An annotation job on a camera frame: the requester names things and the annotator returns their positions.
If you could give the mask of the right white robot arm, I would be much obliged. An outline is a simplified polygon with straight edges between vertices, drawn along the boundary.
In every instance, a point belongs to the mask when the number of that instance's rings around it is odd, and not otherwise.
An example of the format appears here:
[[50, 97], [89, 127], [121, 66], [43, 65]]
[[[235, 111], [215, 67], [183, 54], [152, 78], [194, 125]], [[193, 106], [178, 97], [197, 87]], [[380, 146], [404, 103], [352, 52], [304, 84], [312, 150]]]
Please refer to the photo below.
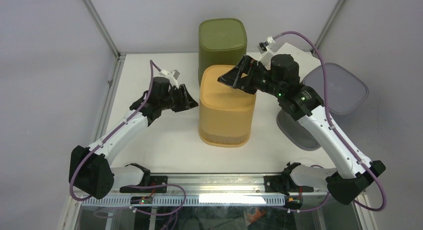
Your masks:
[[300, 82], [299, 64], [289, 54], [277, 54], [270, 67], [245, 55], [218, 82], [248, 94], [261, 91], [278, 100], [282, 111], [304, 127], [334, 163], [334, 168], [316, 168], [298, 162], [288, 164], [274, 188], [285, 195], [301, 186], [327, 191], [348, 205], [386, 170], [380, 160], [371, 160], [346, 136], [326, 111], [320, 95]]

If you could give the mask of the white perforated plastic basket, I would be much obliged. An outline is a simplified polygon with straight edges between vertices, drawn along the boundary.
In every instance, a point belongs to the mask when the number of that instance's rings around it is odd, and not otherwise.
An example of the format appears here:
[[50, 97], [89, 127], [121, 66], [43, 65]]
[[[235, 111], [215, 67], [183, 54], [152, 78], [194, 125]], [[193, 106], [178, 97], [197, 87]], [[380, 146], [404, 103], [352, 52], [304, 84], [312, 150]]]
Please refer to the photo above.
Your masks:
[[300, 65], [312, 65], [314, 67], [321, 64], [320, 60], [312, 56], [311, 52], [303, 51], [290, 43], [284, 43], [276, 54], [290, 54]]

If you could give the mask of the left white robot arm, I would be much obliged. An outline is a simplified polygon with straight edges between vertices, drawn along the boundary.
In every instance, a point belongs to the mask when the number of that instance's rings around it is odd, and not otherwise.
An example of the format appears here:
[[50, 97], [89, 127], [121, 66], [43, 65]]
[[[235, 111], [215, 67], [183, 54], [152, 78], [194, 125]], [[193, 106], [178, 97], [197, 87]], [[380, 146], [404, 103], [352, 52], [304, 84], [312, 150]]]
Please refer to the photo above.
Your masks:
[[111, 190], [132, 187], [138, 193], [150, 187], [150, 170], [139, 164], [112, 167], [119, 153], [165, 110], [182, 112], [198, 107], [184, 84], [154, 77], [141, 98], [131, 104], [121, 122], [87, 147], [76, 146], [70, 157], [70, 192], [78, 188], [102, 199]]

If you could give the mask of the grey slatted waste bin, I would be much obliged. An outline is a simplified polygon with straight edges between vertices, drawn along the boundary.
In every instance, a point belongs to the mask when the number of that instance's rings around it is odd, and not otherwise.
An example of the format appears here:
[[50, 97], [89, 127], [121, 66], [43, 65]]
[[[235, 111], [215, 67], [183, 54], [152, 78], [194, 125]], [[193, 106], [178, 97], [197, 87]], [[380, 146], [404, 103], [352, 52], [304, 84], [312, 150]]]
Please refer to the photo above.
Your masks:
[[[354, 112], [368, 97], [368, 88], [363, 81], [347, 69], [335, 63], [325, 63], [327, 73], [326, 93], [329, 100], [329, 111], [338, 125]], [[315, 151], [320, 144], [298, 122], [280, 111], [276, 124], [281, 132], [298, 148], [304, 151]]]

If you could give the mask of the yellow slatted waste bin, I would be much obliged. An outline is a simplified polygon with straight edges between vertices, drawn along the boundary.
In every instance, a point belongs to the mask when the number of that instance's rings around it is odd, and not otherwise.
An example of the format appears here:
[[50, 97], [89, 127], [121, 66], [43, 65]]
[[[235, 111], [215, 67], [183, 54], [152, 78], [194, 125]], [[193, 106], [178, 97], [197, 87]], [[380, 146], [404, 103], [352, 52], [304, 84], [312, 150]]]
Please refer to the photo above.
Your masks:
[[237, 148], [251, 135], [256, 95], [233, 89], [217, 79], [233, 65], [212, 65], [200, 84], [199, 137], [211, 146]]

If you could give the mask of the green slatted waste bin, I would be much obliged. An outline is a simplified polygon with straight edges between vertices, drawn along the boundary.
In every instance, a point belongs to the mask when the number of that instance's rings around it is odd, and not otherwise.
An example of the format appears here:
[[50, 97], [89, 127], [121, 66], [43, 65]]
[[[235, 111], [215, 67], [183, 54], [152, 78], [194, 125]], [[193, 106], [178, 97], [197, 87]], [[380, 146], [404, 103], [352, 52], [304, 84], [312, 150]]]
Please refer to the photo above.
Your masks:
[[198, 28], [198, 82], [212, 65], [235, 65], [247, 49], [247, 34], [242, 21], [216, 18], [203, 21]]

